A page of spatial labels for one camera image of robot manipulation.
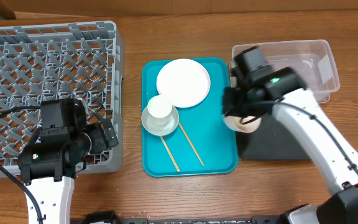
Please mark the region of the small pink-rimmed white bowl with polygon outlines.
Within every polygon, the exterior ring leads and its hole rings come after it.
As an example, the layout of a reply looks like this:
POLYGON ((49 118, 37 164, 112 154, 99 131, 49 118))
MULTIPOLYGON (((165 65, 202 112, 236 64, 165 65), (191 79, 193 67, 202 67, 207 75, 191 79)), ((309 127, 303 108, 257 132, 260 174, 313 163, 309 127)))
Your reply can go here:
POLYGON ((238 116, 223 115, 223 121, 229 129, 235 132, 253 133, 259 128, 262 118, 255 116, 247 116, 245 118, 241 118, 238 116))

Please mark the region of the grey shallow bowl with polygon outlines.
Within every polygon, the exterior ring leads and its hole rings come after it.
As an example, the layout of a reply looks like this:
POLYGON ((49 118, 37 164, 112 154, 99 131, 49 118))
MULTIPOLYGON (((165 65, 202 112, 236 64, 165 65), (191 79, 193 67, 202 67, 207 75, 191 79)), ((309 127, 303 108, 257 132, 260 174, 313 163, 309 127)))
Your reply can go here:
POLYGON ((170 114, 164 118, 153 117, 148 109, 144 109, 141 116, 144 129, 154 136, 166 136, 172 133, 179 124, 179 113, 173 106, 170 114))

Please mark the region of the wooden chopstick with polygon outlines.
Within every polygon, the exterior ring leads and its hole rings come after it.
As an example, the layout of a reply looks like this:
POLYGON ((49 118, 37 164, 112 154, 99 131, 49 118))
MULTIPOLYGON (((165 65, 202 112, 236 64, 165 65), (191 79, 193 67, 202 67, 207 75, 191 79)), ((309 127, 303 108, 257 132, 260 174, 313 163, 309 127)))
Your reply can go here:
POLYGON ((188 143, 190 144, 190 146, 191 146, 191 148, 192 148, 192 150, 193 150, 193 152, 195 153, 195 155, 196 155, 196 157, 198 158, 198 160, 199 160, 199 162, 201 163, 201 165, 204 167, 204 162, 202 161, 202 159, 201 159, 201 157, 200 157, 200 155, 198 154, 198 151, 196 150, 196 148, 194 147, 194 145, 193 145, 193 143, 192 143, 192 141, 191 141, 191 139, 189 138, 189 136, 187 135, 187 133, 186 133, 186 131, 185 131, 185 129, 184 129, 184 127, 182 126, 182 124, 181 124, 181 122, 179 122, 179 127, 180 127, 180 129, 181 129, 181 131, 182 131, 182 133, 184 134, 184 136, 186 137, 186 140, 188 141, 188 143))
POLYGON ((176 160, 174 159, 174 157, 173 157, 173 155, 172 155, 172 153, 171 153, 166 141, 164 140, 163 136, 160 136, 160 139, 161 139, 161 141, 162 141, 162 143, 163 143, 163 145, 164 145, 164 147, 165 147, 165 149, 166 149, 166 151, 167 151, 167 153, 168 153, 173 165, 175 166, 176 171, 179 173, 180 169, 179 169, 179 167, 178 167, 178 165, 176 163, 176 160))

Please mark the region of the white ceramic cup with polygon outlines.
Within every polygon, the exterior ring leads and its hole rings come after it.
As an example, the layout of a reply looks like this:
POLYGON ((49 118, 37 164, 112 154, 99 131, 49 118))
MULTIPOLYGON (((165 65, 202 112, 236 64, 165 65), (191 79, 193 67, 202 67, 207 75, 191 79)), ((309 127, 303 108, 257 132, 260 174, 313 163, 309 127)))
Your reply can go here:
POLYGON ((156 125, 165 125, 168 123, 168 115, 172 112, 170 100, 162 95, 152 97, 147 105, 147 110, 151 115, 151 121, 156 125))

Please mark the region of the large white round plate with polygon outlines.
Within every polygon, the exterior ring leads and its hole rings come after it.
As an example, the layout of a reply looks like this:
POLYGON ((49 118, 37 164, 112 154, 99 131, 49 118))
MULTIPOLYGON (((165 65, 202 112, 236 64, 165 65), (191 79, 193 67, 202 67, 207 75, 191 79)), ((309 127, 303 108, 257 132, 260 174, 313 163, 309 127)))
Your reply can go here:
POLYGON ((157 91, 177 108, 201 103, 211 88, 210 75, 199 62, 181 58, 164 65, 157 75, 157 91))

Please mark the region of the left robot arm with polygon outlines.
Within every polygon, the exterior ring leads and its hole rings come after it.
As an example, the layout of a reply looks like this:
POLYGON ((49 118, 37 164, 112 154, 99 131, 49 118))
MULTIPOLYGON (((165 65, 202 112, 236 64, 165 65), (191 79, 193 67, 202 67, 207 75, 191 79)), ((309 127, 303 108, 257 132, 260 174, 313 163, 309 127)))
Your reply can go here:
POLYGON ((42 125, 20 153, 29 223, 69 223, 76 165, 118 145, 111 119, 89 124, 79 99, 43 101, 42 125))

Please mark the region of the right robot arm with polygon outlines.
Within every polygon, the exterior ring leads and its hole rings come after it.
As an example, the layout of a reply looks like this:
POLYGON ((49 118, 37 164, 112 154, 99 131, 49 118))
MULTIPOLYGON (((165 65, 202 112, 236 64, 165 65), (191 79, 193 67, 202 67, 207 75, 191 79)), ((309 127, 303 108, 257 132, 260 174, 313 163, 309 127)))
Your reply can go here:
POLYGON ((265 114, 283 125, 323 176, 331 194, 321 205, 301 205, 277 223, 358 223, 358 152, 317 103, 292 68, 274 70, 257 47, 234 57, 235 87, 226 87, 223 121, 233 131, 256 131, 265 114))

